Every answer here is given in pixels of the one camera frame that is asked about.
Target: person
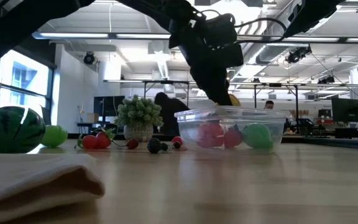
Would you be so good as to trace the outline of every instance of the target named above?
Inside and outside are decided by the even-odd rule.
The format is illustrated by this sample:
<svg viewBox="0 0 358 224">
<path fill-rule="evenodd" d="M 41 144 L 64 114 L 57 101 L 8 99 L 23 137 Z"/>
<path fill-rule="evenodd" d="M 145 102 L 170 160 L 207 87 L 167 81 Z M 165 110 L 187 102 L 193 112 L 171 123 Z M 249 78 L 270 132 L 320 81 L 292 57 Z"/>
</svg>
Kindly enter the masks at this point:
<svg viewBox="0 0 358 224">
<path fill-rule="evenodd" d="M 176 98 L 169 98 L 165 93 L 157 93 L 154 99 L 156 105 L 161 106 L 160 116 L 164 125 L 160 128 L 166 135 L 178 136 L 179 125 L 175 113 L 190 110 L 182 101 Z"/>
<path fill-rule="evenodd" d="M 269 100 L 269 101 L 266 101 L 266 104 L 265 104 L 265 108 L 264 109 L 267 109 L 267 110 L 272 110 L 274 108 L 274 102 Z"/>
</svg>

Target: folded towel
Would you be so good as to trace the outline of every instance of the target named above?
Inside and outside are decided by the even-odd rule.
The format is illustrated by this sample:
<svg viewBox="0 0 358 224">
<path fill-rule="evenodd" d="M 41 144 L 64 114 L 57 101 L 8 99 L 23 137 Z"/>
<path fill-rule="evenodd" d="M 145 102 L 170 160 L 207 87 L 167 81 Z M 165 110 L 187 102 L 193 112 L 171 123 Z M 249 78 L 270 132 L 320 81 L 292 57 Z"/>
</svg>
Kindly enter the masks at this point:
<svg viewBox="0 0 358 224">
<path fill-rule="evenodd" d="M 86 154 L 0 154 L 0 222 L 104 195 Z"/>
</svg>

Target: glass window pane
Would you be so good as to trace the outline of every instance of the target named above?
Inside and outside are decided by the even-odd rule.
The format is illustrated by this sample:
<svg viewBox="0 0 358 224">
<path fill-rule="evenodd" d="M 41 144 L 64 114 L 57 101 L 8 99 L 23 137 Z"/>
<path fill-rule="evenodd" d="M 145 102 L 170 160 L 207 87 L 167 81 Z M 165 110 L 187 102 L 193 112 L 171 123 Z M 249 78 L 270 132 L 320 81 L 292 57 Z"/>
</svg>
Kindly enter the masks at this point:
<svg viewBox="0 0 358 224">
<path fill-rule="evenodd" d="M 43 95 L 48 90 L 49 68 L 14 50 L 0 60 L 0 83 Z"/>
<path fill-rule="evenodd" d="M 45 98 L 26 95 L 5 88 L 0 89 L 0 107 L 3 106 L 28 106 L 42 117 L 41 106 L 45 107 Z"/>
</svg>

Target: potted plant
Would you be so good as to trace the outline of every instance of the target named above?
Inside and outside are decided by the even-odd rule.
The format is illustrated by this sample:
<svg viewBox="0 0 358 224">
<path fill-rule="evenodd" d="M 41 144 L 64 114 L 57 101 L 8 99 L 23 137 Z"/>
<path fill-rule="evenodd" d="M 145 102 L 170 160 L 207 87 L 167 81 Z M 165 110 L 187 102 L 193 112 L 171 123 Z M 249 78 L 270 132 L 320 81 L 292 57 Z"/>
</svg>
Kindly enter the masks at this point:
<svg viewBox="0 0 358 224">
<path fill-rule="evenodd" d="M 118 117 L 114 122 L 124 127 L 125 138 L 137 139 L 139 142 L 150 140 L 153 137 L 153 125 L 163 125 L 162 117 L 159 116 L 161 107 L 137 95 L 123 103 L 118 106 Z"/>
</svg>

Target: clear plastic bowl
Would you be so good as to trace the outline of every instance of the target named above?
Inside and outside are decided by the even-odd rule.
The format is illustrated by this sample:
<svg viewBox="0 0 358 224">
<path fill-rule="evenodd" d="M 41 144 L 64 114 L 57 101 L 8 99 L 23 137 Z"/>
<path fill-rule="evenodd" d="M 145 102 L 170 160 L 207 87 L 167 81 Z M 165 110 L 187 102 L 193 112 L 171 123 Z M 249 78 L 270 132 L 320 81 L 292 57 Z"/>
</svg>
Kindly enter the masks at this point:
<svg viewBox="0 0 358 224">
<path fill-rule="evenodd" d="M 188 149 L 253 149 L 272 152 L 281 144 L 287 111 L 214 106 L 175 113 Z"/>
</svg>

